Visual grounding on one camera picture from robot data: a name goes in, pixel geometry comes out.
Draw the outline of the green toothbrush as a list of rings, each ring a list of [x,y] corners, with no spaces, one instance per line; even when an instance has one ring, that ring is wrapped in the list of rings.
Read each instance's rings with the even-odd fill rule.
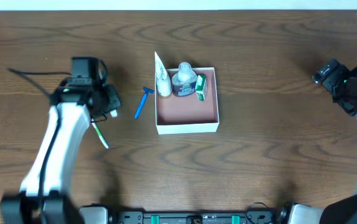
[[[98,137],[99,137],[101,143],[103,144],[103,146],[104,146],[106,149],[108,149],[108,148],[109,148],[109,144],[107,143],[107,141],[106,141],[106,139],[104,138],[104,136],[103,136],[101,130],[99,129],[99,127],[97,126],[97,123],[96,123],[94,120],[92,120],[92,126],[93,126],[93,128],[96,130],[97,135],[98,135]]]

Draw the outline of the blue disposable razor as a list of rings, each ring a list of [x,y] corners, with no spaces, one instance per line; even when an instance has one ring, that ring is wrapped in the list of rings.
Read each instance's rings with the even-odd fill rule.
[[[143,107],[144,107],[144,105],[145,105],[145,103],[146,103],[146,101],[147,101],[148,95],[149,95],[149,94],[152,95],[152,94],[155,93],[154,90],[152,90],[152,89],[150,89],[150,88],[147,88],[147,87],[143,87],[143,91],[144,91],[144,94],[143,94],[143,96],[142,96],[142,99],[141,99],[141,101],[140,101],[140,103],[139,103],[139,105],[138,105],[138,107],[137,107],[137,110],[136,110],[136,112],[135,112],[135,115],[134,115],[134,118],[135,118],[135,119],[138,119],[138,118],[139,118],[139,116],[140,116],[140,114],[141,114],[141,111],[142,111],[142,109],[143,109]]]

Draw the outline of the white Pantene tube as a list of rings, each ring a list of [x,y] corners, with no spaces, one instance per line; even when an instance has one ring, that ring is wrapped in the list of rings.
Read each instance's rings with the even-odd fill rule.
[[[171,79],[158,54],[155,52],[155,77],[158,94],[168,98],[172,94]]]

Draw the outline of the green white soap box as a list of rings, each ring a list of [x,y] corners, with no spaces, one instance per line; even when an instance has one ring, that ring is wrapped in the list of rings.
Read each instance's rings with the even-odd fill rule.
[[[207,76],[198,75],[198,79],[195,86],[195,92],[199,101],[205,101],[207,96]]]

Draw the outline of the Colgate toothpaste tube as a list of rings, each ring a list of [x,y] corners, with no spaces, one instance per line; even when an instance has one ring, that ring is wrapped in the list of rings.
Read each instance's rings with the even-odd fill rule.
[[[112,110],[110,112],[110,115],[111,115],[112,118],[116,118],[118,116],[117,110]]]

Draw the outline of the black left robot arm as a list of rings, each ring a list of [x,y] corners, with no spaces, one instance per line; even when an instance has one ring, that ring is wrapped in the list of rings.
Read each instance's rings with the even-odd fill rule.
[[[48,127],[19,193],[4,194],[4,223],[108,223],[108,208],[76,207],[69,196],[80,143],[97,116],[120,107],[112,84],[58,86],[49,96]]]

